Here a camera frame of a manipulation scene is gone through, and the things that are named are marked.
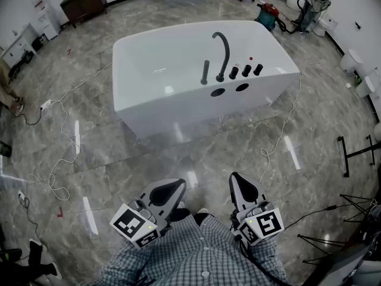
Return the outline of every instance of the white bathtub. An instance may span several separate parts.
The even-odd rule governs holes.
[[[225,50],[221,38],[212,38],[214,32],[222,32],[230,45],[222,83],[216,76]],[[205,60],[210,61],[210,67],[208,83],[202,85]],[[255,76],[258,63],[263,70]],[[252,70],[243,77],[247,64]],[[232,80],[229,73],[234,65],[240,71]],[[114,108],[138,137],[269,105],[299,76],[299,69],[278,41],[254,21],[170,26],[119,39],[113,48]],[[249,86],[237,92],[243,83]],[[218,88],[225,92],[212,97]]]

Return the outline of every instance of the power outlet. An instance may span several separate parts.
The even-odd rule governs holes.
[[[52,105],[52,100],[47,100],[45,103],[41,105],[41,110],[44,111],[45,109],[49,108]]]
[[[25,200],[25,195],[20,190],[18,190],[17,197],[18,197],[18,199]]]

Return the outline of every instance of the marble floor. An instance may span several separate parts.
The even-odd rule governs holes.
[[[296,17],[284,1],[264,1],[290,18]],[[25,112],[32,122],[46,100],[61,98],[112,62],[113,44],[124,36],[195,21],[253,20],[259,10],[251,0],[121,2],[109,7],[108,14],[77,29],[66,28],[22,69],[12,86],[24,96]],[[348,151],[365,147],[366,136],[373,133],[376,121],[368,102],[346,87],[345,81],[352,84],[352,79],[339,68],[341,57],[331,41],[313,34],[282,34],[278,27],[274,37],[301,70],[308,65],[295,111],[262,180],[268,197],[289,225],[311,211],[343,204],[340,193],[375,195],[377,170],[369,165],[370,154],[351,158],[351,177],[345,179],[342,149],[336,138],[345,137]],[[64,277],[62,281],[40,278],[43,285],[73,285],[95,279],[120,242],[109,221],[121,203],[129,202],[152,181],[185,179],[186,205],[193,211],[206,206],[228,224],[233,210],[229,175],[237,171],[259,180],[267,165],[260,149],[272,151],[297,90],[295,82],[271,107],[180,128],[180,137],[166,132],[137,139],[114,112],[109,67],[63,101],[68,112],[63,129],[72,137],[78,135],[81,145],[75,163],[61,162],[54,170],[54,188],[66,187],[68,201],[60,201],[35,179],[28,185],[25,181],[29,173],[34,173],[46,185],[56,162],[61,158],[72,160],[76,155],[76,147],[61,134],[65,114],[60,104],[45,110],[36,126],[27,126],[23,119],[15,119],[3,110],[0,139],[13,147],[11,158],[3,157],[1,161],[0,224],[6,247],[20,247],[26,256],[29,238],[36,237],[25,209],[18,205],[19,189],[30,199],[30,218],[39,224],[38,234]],[[66,198],[65,191],[56,193]],[[90,209],[85,206],[86,200]],[[63,216],[57,217],[61,210]],[[90,211],[96,229],[89,225]],[[354,213],[349,207],[318,213],[278,236],[280,258],[291,282],[302,283],[314,269],[302,260],[321,255],[297,234],[348,239],[356,226],[342,220]]]

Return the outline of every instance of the plaid shirt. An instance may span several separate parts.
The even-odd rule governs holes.
[[[145,283],[155,279],[153,285],[275,285],[242,255],[233,234],[211,215],[201,226],[191,215],[171,226],[164,237],[141,250],[123,240],[101,277],[89,285],[136,285],[144,276]],[[250,251],[267,272],[286,282],[274,239]]]

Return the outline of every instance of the round hole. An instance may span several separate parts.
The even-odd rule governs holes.
[[[243,90],[245,90],[247,87],[249,86],[248,83],[243,83],[242,85],[239,85],[236,89],[237,92],[241,92]]]
[[[211,94],[210,94],[210,96],[211,97],[219,97],[222,93],[224,93],[225,92],[225,89],[224,88],[220,88],[220,89],[216,89],[216,90],[214,90]]]

